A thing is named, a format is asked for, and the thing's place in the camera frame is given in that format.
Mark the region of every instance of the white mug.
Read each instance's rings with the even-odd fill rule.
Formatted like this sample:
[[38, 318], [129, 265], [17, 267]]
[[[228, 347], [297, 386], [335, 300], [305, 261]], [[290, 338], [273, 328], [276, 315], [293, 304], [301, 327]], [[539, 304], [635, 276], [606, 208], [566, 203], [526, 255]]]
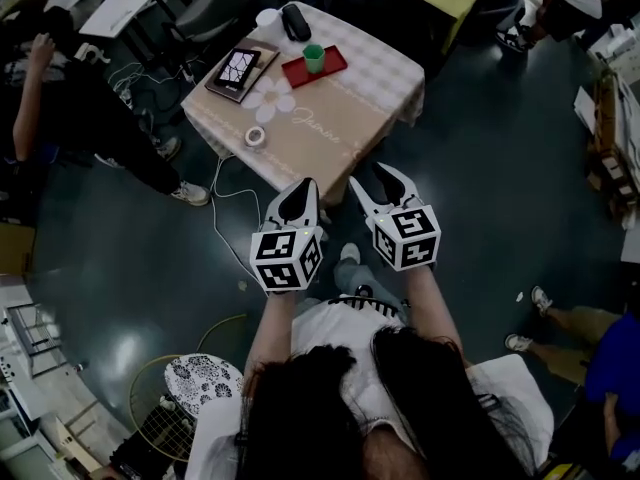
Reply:
[[256, 16], [257, 37], [260, 41], [277, 45], [284, 37], [280, 13], [276, 9], [265, 9]]

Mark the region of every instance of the white tape roll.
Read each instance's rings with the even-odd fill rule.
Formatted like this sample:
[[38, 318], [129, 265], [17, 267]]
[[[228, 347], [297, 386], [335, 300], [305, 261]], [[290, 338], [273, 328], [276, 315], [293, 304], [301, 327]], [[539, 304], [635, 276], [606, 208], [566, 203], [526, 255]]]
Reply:
[[249, 128], [244, 135], [244, 143], [250, 148], [258, 148], [264, 144], [266, 134], [260, 126]]

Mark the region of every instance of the floor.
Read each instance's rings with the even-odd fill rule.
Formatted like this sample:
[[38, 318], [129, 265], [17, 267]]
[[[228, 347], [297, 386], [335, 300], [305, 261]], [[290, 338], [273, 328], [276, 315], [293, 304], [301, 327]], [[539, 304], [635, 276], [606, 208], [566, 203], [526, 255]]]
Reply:
[[[154, 12], [145, 19], [153, 21]], [[118, 46], [111, 54], [115, 67], [130, 61]], [[206, 72], [194, 66], [199, 76]], [[412, 177], [433, 205], [443, 229], [436, 275], [471, 362], [503, 355], [510, 332], [562, 339], [531, 310], [533, 284], [542, 284], [560, 307], [622, 307], [623, 231], [585, 180], [587, 132], [572, 105], [577, 88], [592, 82], [587, 57], [570, 41], [547, 41], [528, 58], [503, 55], [491, 44], [459, 46], [428, 84], [417, 125], [398, 124], [356, 171], [373, 187], [371, 162], [389, 163]], [[160, 105], [188, 91], [186, 82], [140, 84], [156, 92]], [[151, 93], [136, 105], [152, 105]], [[176, 168], [209, 185], [216, 155], [188, 121], [159, 134], [173, 133], [184, 141]], [[243, 164], [227, 162], [219, 189], [245, 188], [257, 192], [263, 210], [275, 196]], [[217, 209], [219, 228], [246, 263], [257, 221], [251, 197], [219, 201]], [[342, 244], [355, 241], [379, 278], [401, 295], [401, 277], [373, 253], [353, 198], [331, 217], [320, 282], [310, 294], [337, 294], [332, 266]], [[205, 347], [241, 367], [264, 304], [214, 233], [211, 206], [189, 207], [97, 163], [52, 169], [34, 272], [29, 289], [56, 311], [69, 360], [86, 362], [83, 380], [129, 427], [129, 385], [142, 365], [192, 352], [213, 324], [246, 313], [247, 320], [216, 331]], [[573, 387], [527, 360], [562, 417]]]

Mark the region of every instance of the khaki shorts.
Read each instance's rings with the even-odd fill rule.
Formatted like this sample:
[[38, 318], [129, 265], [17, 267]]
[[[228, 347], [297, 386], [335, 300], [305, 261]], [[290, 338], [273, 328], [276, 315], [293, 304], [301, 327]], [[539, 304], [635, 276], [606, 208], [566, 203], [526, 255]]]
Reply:
[[542, 360], [554, 375], [584, 386], [587, 368], [596, 346], [609, 327], [622, 315], [587, 306], [576, 306], [569, 315], [568, 331], [583, 343], [583, 348], [577, 350], [548, 345], [545, 346], [545, 357]]

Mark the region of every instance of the red tray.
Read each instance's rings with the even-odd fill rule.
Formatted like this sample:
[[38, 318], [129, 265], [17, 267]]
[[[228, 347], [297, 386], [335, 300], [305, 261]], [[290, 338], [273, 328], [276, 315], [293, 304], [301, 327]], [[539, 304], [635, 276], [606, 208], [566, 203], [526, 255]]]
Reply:
[[304, 62], [304, 57], [285, 62], [282, 65], [282, 71], [284, 71], [284, 76], [289, 80], [291, 88], [295, 89], [301, 85], [313, 82], [318, 78], [342, 71], [346, 69], [347, 66], [347, 61], [344, 60], [340, 50], [338, 50], [336, 45], [333, 45], [324, 49], [324, 68], [320, 73], [309, 73], [307, 71], [307, 65]]

